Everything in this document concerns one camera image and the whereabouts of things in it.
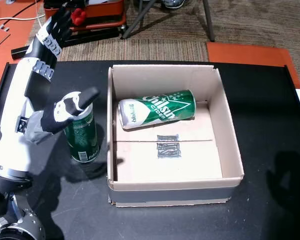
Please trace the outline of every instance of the beer can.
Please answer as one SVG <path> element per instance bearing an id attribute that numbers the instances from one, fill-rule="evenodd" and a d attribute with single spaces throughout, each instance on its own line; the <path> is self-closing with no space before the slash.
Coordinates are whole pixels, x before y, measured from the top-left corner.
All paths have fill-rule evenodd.
<path id="1" fill-rule="evenodd" d="M 99 143 L 92 103 L 74 118 L 64 133 L 74 160 L 88 163 L 97 158 Z"/>
<path id="2" fill-rule="evenodd" d="M 132 129 L 192 118 L 196 101 L 190 90 L 143 96 L 119 101 L 118 113 L 122 128 Z"/>

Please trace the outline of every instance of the cable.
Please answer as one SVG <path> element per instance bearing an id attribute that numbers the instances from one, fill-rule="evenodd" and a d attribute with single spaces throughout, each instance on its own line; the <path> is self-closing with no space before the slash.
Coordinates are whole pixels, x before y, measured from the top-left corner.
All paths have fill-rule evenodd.
<path id="1" fill-rule="evenodd" d="M 29 21 L 29 20 L 35 20 L 35 19 L 39 19 L 39 18 L 43 18 L 45 15 L 41 15 L 41 16 L 35 16 L 35 17 L 31 17 L 31 18 L 18 18 L 18 17 L 1 17 L 1 20 L 17 20 L 17 21 Z"/>
<path id="2" fill-rule="evenodd" d="M 40 1 L 41 0 L 35 0 L 35 2 L 31 3 L 30 5 L 26 6 L 25 8 L 21 9 L 20 11 L 18 11 L 15 15 L 12 16 L 12 18 L 16 17 L 17 15 L 19 15 L 20 13 L 22 13 L 23 11 L 27 10 L 28 8 L 30 8 L 31 6 L 35 5 L 36 3 L 40 2 Z M 3 25 L 7 24 L 10 20 L 11 19 L 8 19 L 7 21 L 5 21 L 3 23 Z"/>
<path id="3" fill-rule="evenodd" d="M 35 13 L 36 13 L 36 19 L 38 20 L 38 23 L 39 23 L 39 26 L 40 26 L 40 28 L 42 28 L 42 24 L 41 24 L 41 22 L 40 22 L 40 19 L 39 19 L 39 17 L 38 17 L 38 7 L 37 7 L 37 0 L 35 0 Z"/>

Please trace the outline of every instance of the table surface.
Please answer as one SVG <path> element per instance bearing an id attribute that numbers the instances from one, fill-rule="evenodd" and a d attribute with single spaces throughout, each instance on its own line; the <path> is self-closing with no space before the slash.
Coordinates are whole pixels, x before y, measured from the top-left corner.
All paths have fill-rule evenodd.
<path id="1" fill-rule="evenodd" d="M 300 103 L 286 68 L 206 63 L 220 71 L 245 172 L 230 201 L 117 208 L 108 203 L 102 163 L 106 162 L 107 75 L 113 64 L 205 63 L 58 63 L 48 101 L 90 86 L 101 91 L 93 103 L 101 151 L 98 162 L 78 164 L 71 160 L 63 134 L 31 148 L 34 183 L 26 194 L 48 239 L 282 240 L 300 233 Z M 2 86 L 0 115 L 14 70 L 11 65 Z M 279 185 L 285 172 L 290 178 Z"/>

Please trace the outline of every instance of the carpet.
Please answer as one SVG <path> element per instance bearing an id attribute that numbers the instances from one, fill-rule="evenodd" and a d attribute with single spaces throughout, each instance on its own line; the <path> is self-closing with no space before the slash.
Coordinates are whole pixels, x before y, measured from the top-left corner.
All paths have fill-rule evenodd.
<path id="1" fill-rule="evenodd" d="M 125 4 L 129 25 L 138 4 Z M 209 5 L 216 42 L 287 49 L 300 80 L 300 0 L 209 0 Z M 32 36 L 37 30 L 35 22 Z M 202 1 L 186 0 L 177 10 L 158 2 L 131 38 L 66 47 L 59 60 L 208 61 L 207 41 Z"/>

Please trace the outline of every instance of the open cardboard box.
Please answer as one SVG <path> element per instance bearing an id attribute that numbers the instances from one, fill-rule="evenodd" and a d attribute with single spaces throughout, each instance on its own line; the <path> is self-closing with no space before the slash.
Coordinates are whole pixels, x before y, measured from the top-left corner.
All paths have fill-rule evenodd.
<path id="1" fill-rule="evenodd" d="M 191 90 L 193 119 L 123 130 L 118 101 Z M 158 157 L 158 136 L 180 155 Z M 224 203 L 244 176 L 228 101 L 212 65 L 114 65 L 108 72 L 107 177 L 117 207 Z"/>

